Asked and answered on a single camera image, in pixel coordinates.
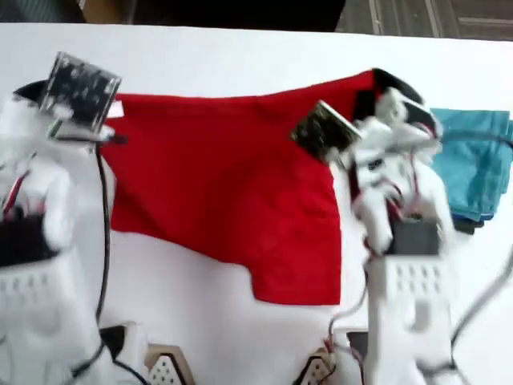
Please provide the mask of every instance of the white robot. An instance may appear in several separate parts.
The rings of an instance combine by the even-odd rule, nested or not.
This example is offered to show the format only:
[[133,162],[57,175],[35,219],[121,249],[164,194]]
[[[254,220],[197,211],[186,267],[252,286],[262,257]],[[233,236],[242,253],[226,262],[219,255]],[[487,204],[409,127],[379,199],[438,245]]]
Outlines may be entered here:
[[[412,108],[430,116],[434,124],[428,127],[409,120]],[[381,95],[374,110],[375,115],[352,125],[320,102],[293,133],[310,154],[335,163],[348,175],[351,207],[366,229],[370,252],[365,266],[369,296],[365,362],[356,351],[335,342],[334,323],[353,310],[340,313],[329,327],[338,371],[322,383],[448,383],[443,376],[431,375],[434,368],[452,362],[447,269],[438,240],[449,244],[454,226],[444,183],[429,166],[441,148],[441,127],[429,110],[394,88]],[[345,135],[338,136],[340,130]],[[326,151],[331,140],[341,146]],[[324,159],[319,156],[323,149]],[[344,375],[354,360],[361,361],[361,375],[350,371]],[[458,383],[455,376],[450,381]]]
[[[80,71],[89,76],[87,65],[74,72],[72,60],[58,57],[56,67],[63,72],[54,70],[45,97],[53,97],[52,84],[69,86]],[[101,75],[97,69],[93,73]],[[115,93],[110,78],[94,76],[85,86],[79,82],[89,96],[95,97],[94,81],[108,90],[106,96]],[[97,104],[105,107],[110,101]],[[100,338],[96,298],[90,296],[82,268],[83,258],[92,253],[103,257],[102,194],[95,194],[93,205],[90,195],[97,190],[90,187],[98,186],[95,145],[114,137],[102,125],[108,109],[81,111],[81,123],[91,111],[96,120],[87,129],[71,119],[71,102],[59,97],[38,104],[12,95],[1,108],[0,344],[8,359],[0,361],[0,378],[9,385],[145,384],[137,374],[145,374],[146,334],[140,326],[128,325],[123,349],[113,360]],[[61,103],[68,108],[59,108]],[[103,118],[97,119],[97,113]],[[92,184],[91,172],[96,179]],[[106,199],[103,209],[108,212],[111,201]]]

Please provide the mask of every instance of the blue cloth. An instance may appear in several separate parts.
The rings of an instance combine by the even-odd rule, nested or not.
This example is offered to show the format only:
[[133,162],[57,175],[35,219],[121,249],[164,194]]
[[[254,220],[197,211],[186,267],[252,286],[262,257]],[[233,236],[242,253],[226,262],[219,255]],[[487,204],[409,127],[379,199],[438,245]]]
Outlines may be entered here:
[[[444,134],[488,132],[513,140],[509,111],[433,109]],[[433,168],[443,179],[451,212],[472,221],[491,219],[507,190],[513,151],[505,144],[485,140],[451,141],[434,158]]]

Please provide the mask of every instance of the white table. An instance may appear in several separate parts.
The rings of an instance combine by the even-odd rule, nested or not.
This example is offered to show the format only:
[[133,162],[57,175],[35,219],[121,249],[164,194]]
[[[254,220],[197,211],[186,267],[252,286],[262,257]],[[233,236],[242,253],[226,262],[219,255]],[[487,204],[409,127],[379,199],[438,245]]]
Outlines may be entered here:
[[[434,107],[513,107],[513,43],[151,26],[0,24],[0,95],[46,78],[57,51],[122,75],[122,92],[258,95],[381,67],[411,83]],[[350,306],[362,289],[365,252],[344,181],[336,184],[343,298]],[[454,319],[502,268],[512,203],[511,194],[505,196],[496,218],[473,237],[460,236],[450,254]],[[102,257],[85,262],[94,296]],[[256,302],[244,268],[149,237],[114,232],[111,257],[103,324],[135,320],[147,326],[151,341],[180,345],[198,384],[291,383],[320,346],[336,310]],[[513,380],[512,315],[508,286],[462,337],[455,356],[473,385]],[[365,326],[365,308],[341,324]]]

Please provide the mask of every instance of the red cloth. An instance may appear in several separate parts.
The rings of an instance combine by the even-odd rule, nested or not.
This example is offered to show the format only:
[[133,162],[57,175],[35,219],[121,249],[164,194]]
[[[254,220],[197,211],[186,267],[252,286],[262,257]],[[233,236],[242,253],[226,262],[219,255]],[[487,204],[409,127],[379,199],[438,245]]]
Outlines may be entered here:
[[351,119],[372,86],[368,71],[266,96],[119,95],[125,116],[107,123],[128,144],[103,150],[117,177],[113,229],[244,265],[262,301],[338,304],[333,178],[289,133],[319,99]]

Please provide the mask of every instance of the humanoid robot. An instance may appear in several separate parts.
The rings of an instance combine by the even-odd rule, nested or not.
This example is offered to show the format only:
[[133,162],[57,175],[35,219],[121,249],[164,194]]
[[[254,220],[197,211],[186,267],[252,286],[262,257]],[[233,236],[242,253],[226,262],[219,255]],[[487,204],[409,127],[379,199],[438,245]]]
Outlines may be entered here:
[[[441,148],[441,127],[429,110],[392,87],[374,111],[351,124],[319,102],[292,134],[311,155],[347,174],[351,208],[366,229],[370,254],[361,378],[343,379],[335,372],[323,382],[425,385],[439,379],[429,376],[430,369],[452,357],[446,261],[439,244],[450,242],[454,226],[444,183],[429,167]],[[333,322],[329,344],[336,350]],[[335,360],[343,368],[356,357],[338,354]]]

